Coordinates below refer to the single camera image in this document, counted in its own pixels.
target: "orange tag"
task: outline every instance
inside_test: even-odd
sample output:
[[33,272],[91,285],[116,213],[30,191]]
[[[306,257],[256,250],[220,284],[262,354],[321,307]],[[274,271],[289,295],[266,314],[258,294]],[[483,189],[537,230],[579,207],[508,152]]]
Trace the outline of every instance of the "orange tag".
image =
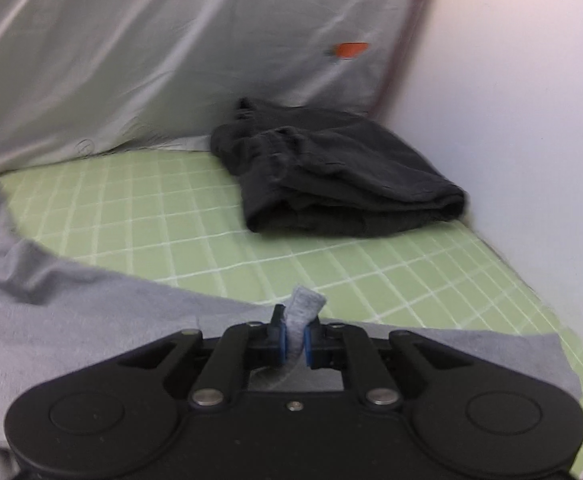
[[340,43],[334,46],[332,54],[340,59],[353,59],[369,48],[369,43]]

